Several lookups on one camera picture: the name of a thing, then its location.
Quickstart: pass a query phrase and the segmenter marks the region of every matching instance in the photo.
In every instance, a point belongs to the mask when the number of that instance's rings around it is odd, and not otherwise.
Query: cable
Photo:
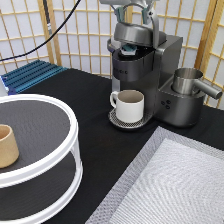
[[[68,17],[65,19],[65,21],[61,24],[61,26],[58,27],[58,29],[51,35],[51,37],[46,40],[44,43],[42,43],[41,45],[39,45],[38,47],[36,47],[35,49],[25,53],[25,54],[20,54],[20,55],[17,55],[17,56],[13,56],[13,57],[10,57],[10,58],[4,58],[4,59],[1,59],[1,61],[6,61],[6,60],[10,60],[10,59],[15,59],[15,58],[19,58],[19,57],[23,57],[23,56],[26,56],[28,54],[31,54],[33,53],[34,51],[38,50],[39,48],[43,47],[46,43],[48,43],[57,33],[58,31],[65,25],[65,23],[67,23],[67,21],[69,20],[69,18],[72,16],[72,13],[75,11],[75,9],[77,8],[78,4],[81,2],[81,0],[78,0],[75,4],[75,6],[73,7],[73,9],[71,10],[71,12],[69,13]]]

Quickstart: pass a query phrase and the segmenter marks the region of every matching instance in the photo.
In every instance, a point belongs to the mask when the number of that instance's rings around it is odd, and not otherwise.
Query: silver mesh tray
[[[148,112],[144,112],[144,116],[143,118],[135,123],[125,123],[123,121],[120,121],[117,117],[116,117],[116,110],[112,109],[109,112],[109,120],[110,122],[117,128],[122,129],[122,130],[126,130],[126,131],[134,131],[136,129],[139,129],[141,127],[143,127],[145,124],[147,124],[147,122],[152,118],[152,114],[148,113]]]

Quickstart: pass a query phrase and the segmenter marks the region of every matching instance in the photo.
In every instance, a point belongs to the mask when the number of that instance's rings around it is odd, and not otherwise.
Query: white coffee cup
[[[110,103],[116,108],[116,116],[125,123],[140,121],[144,114],[144,95],[136,90],[114,91],[110,95]]]

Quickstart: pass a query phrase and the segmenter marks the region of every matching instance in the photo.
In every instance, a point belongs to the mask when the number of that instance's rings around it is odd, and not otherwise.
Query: metal pitcher
[[[172,88],[183,95],[195,95],[202,91],[216,100],[219,99],[222,92],[201,81],[202,77],[203,73],[198,69],[179,68],[174,73]]]

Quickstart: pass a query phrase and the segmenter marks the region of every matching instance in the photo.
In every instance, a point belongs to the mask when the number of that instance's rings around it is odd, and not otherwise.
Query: black table
[[[85,223],[158,126],[224,150],[224,111],[206,106],[193,128],[178,129],[152,119],[136,132],[115,129],[108,120],[111,85],[109,79],[70,69],[23,92],[64,101],[80,127],[83,179],[71,202],[48,224]]]

